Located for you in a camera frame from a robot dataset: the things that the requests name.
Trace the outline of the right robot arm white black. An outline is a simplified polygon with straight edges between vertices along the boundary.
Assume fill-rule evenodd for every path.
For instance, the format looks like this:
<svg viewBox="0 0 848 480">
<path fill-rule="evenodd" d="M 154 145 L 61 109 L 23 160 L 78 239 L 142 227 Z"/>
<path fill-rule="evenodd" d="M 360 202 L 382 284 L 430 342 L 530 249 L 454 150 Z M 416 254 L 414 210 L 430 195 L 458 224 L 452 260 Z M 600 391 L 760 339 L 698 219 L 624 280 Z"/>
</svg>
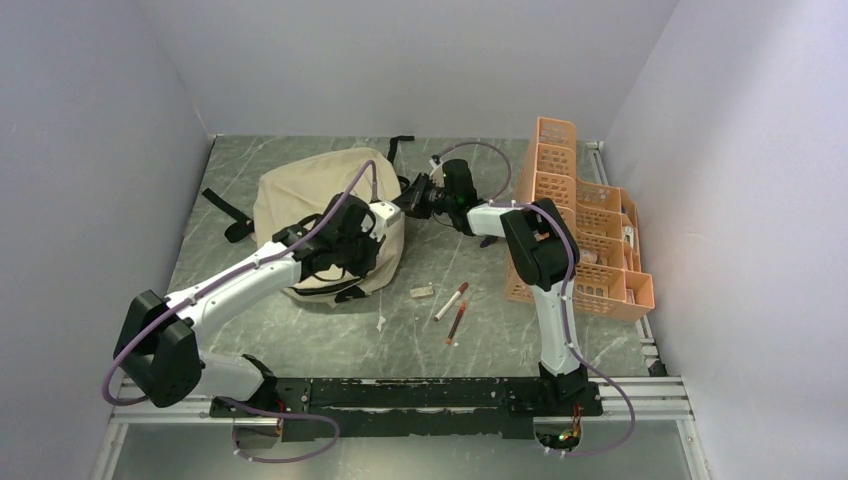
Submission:
<svg viewBox="0 0 848 480">
<path fill-rule="evenodd" d="M 542 339 L 538 375 L 507 382 L 506 409 L 515 415 L 600 415 L 600 396 L 573 334 L 579 249 L 554 203 L 485 202 L 460 159 L 443 164 L 440 181 L 426 173 L 402 180 L 394 202 L 410 218 L 446 214 L 465 235 L 505 240 L 511 264 L 533 296 Z"/>
</svg>

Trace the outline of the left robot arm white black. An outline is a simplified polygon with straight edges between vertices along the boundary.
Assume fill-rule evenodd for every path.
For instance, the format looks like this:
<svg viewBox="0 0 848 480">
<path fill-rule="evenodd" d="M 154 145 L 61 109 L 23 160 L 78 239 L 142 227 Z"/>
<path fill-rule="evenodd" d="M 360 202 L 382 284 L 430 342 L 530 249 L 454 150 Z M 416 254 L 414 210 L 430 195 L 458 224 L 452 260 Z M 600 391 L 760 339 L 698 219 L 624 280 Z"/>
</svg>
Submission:
<svg viewBox="0 0 848 480">
<path fill-rule="evenodd" d="M 165 297 L 138 295 L 116 345 L 116 366 L 159 408 L 206 394 L 237 400 L 254 416 L 268 413 L 277 400 L 273 374 L 247 355 L 204 352 L 200 343 L 258 301 L 317 273 L 336 267 L 366 276 L 400 217 L 389 201 L 338 194 L 323 214 L 283 228 L 221 273 Z"/>
</svg>

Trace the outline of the beige canvas backpack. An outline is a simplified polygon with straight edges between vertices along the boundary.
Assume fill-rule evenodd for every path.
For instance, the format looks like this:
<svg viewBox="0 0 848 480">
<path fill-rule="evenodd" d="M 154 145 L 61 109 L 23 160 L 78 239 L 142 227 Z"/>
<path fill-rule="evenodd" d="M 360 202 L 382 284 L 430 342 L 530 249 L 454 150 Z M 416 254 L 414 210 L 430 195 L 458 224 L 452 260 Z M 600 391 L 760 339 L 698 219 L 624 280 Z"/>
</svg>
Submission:
<svg viewBox="0 0 848 480">
<path fill-rule="evenodd" d="M 388 201 L 400 196 L 409 181 L 398 176 L 392 164 L 398 140 L 397 137 L 390 140 L 388 155 L 370 147 L 349 148 L 314 155 L 264 173 L 258 181 L 251 215 L 209 188 L 202 191 L 202 196 L 235 220 L 225 230 L 229 242 L 236 243 L 251 236 L 262 246 L 273 234 L 299 220 L 310 226 L 311 217 L 331 207 L 334 196 L 349 185 L 367 160 L 376 163 L 378 198 Z M 388 228 L 375 269 L 367 276 L 356 277 L 333 266 L 317 278 L 310 277 L 283 292 L 298 301 L 330 306 L 369 296 L 391 283 L 404 243 L 404 221 L 400 219 Z"/>
</svg>

